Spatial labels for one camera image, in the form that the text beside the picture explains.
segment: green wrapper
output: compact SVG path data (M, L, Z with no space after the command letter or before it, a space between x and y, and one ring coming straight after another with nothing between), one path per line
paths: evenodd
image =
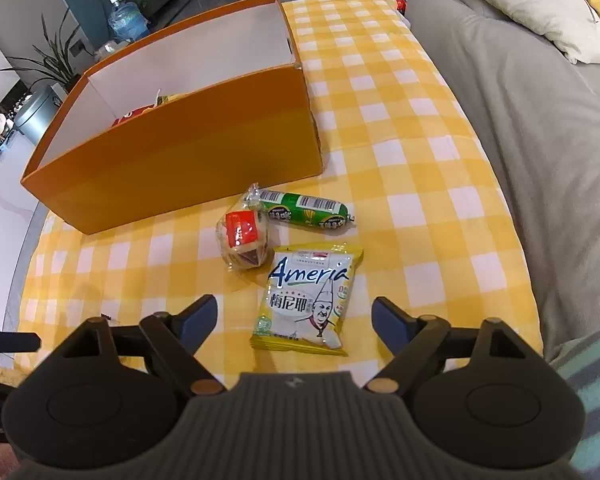
M347 206L328 198L261 189L260 200L269 218L274 220L325 229L336 229L354 221Z

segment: wall outlet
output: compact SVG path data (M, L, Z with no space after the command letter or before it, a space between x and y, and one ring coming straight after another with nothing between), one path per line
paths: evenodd
M77 57L83 50L85 50L84 43L82 40L76 41L72 46L69 47L69 52L72 56Z

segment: potted plant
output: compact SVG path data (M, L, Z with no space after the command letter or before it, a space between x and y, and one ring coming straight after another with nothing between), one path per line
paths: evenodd
M42 60L31 59L28 57L7 56L7 59L13 59L16 61L26 61L28 63L32 63L36 65L35 68L26 66L14 66L12 68L3 68L0 71L39 72L42 75L42 77L35 80L31 84L31 86L35 85L35 83L39 81L52 80L60 83L67 92L70 92L71 88L73 88L78 82L78 79L80 79L80 75L76 73L76 71L72 68L71 64L69 63L69 45L72 39L78 33L78 30L80 30L80 25L74 28L74 31L63 43L62 26L64 25L64 21L66 20L68 14L69 9L67 9L64 13L64 17L62 18L60 27L55 33L53 40L49 38L49 35L46 31L45 16L44 14L42 14L42 32L45 36L45 40L48 44L50 53L44 52L42 49L33 45L35 51L42 57Z

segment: tablecloth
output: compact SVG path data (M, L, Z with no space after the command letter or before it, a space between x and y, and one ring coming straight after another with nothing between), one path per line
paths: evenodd
M158 310L179 312L205 293L216 296L219 319L196 357L228 386L251 370L346 369L358 383L368 380L391 357L370 323L376 296L456 326L501 317L541 349L524 255L497 180L395 1L298 0L284 9L325 170L276 189L344 202L356 224L334 232L275 224L272 238L364 248L344 322L348 357L250 348L269 269L228 272L220 257L215 225L232 197L90 236L49 213L19 326L40 335L42 350L18 355L16 366L34 367L87 317L135 324Z

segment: chef illustration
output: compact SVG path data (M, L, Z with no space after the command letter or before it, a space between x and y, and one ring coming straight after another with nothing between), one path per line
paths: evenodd
M311 315L295 322L296 337L311 343L339 348L340 339L335 325L329 320L333 311L333 280L327 279L311 307Z

